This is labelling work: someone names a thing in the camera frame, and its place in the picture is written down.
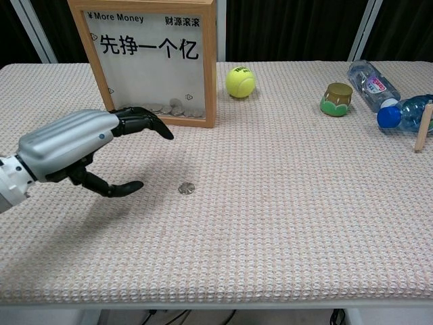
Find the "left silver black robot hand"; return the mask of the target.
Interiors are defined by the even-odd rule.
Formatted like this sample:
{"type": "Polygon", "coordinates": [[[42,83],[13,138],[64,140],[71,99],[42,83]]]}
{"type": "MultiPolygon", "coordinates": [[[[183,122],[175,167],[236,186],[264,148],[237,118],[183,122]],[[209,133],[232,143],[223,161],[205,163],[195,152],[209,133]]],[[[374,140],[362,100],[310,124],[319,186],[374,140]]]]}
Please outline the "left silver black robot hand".
{"type": "Polygon", "coordinates": [[[16,156],[36,181],[58,183],[68,178],[101,196],[124,197],[140,190],[143,182],[110,185],[86,167],[93,162],[93,155],[115,137],[144,129],[156,131],[165,139],[174,138],[161,119],[140,106],[112,112],[84,109],[23,135],[16,156]]]}

